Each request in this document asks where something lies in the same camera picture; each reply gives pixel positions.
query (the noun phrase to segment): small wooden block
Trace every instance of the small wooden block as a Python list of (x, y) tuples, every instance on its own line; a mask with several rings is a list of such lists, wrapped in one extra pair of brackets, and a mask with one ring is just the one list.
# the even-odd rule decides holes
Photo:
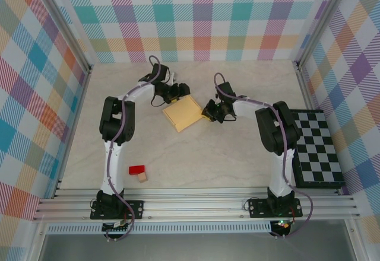
[(145, 174), (145, 172), (137, 174), (137, 177), (138, 177), (138, 180), (140, 181), (140, 183), (144, 183), (144, 182), (148, 181), (148, 178), (147, 178), (147, 175)]

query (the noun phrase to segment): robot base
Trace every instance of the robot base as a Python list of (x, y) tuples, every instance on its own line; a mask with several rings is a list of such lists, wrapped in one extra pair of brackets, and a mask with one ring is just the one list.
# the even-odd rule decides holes
[(302, 217), (302, 208), (299, 199), (294, 199), (289, 205), (289, 210), (282, 212), (281, 215), (273, 214), (271, 208), (269, 207), (267, 199), (250, 199), (248, 201), (249, 216), (251, 218), (293, 218), (293, 212), (291, 208), (294, 210), (295, 218)]
[[(143, 218), (143, 200), (125, 200), (135, 214), (135, 219)], [(131, 219), (132, 213), (115, 195), (108, 195), (100, 190), (96, 195), (96, 200), (91, 204), (90, 219)]]

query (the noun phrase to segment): beige floor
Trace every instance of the beige floor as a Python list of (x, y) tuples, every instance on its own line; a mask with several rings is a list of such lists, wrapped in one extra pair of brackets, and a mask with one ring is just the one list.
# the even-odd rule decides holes
[[(213, 75), (222, 72), (237, 95), (304, 109), (290, 61), (170, 62), (177, 82), (191, 88), (201, 107), (214, 98)], [(91, 76), (61, 188), (94, 189), (102, 184), (105, 150), (99, 134), (104, 99), (127, 92), (151, 72), (149, 63), (97, 64)], [(126, 188), (268, 186), (270, 158), (256, 121), (240, 117), (222, 125), (202, 119), (177, 133), (150, 102), (136, 106), (136, 130), (125, 153)], [(148, 181), (128, 175), (145, 164)]]

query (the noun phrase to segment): plaid wallpaper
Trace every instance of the plaid wallpaper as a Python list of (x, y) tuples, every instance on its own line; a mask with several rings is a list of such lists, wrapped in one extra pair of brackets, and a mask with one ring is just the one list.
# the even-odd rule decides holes
[(90, 62), (90, 63), (93, 63), (94, 60), (88, 54), (87, 47), (85, 46), (85, 44), (83, 42), (83, 39), (80, 37), (79, 32), (75, 28), (75, 25), (73, 24), (72, 19), (71, 19), (71, 17), (68, 14), (65, 5), (62, 3), (62, 0), (55, 0), (55, 2), (57, 4), (57, 6), (59, 7), (59, 9), (61, 10), (61, 13), (64, 16), (64, 18), (66, 20), (66, 23), (69, 25), (69, 27), (70, 27), (70, 29), (71, 29), (74, 37), (77, 39), (80, 47), (82, 48), (83, 54), (86, 57), (87, 61)]
[(380, 252), (380, 0), (342, 0), (305, 77), (364, 216), (367, 246)]
[(301, 47), (296, 55), (296, 58), (294, 61), (298, 62), (302, 56), (303, 51), (305, 50), (306, 45), (309, 42), (310, 36), (314, 33), (316, 27), (319, 24), (319, 21), (321, 19), (322, 13), (325, 11), (326, 7), (328, 6), (328, 3), (330, 0), (323, 0), (321, 6), (318, 9), (318, 12), (315, 14), (312, 24), (309, 27), (308, 33), (306, 34), (305, 38), (303, 39), (303, 42), (301, 44)]
[(143, 62), (150, 54), (163, 61), (240, 61), (288, 59), (314, 1), (70, 0), (70, 5), (101, 62)]
[(0, 0), (0, 260), (53, 186), (85, 73), (41, 0)]

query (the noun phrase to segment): black and white checkerboard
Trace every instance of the black and white checkerboard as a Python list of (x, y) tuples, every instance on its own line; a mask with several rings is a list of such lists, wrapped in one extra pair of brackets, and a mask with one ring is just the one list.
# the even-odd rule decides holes
[(339, 188), (345, 185), (322, 110), (292, 110), (302, 130), (294, 153), (293, 172), (297, 187)]

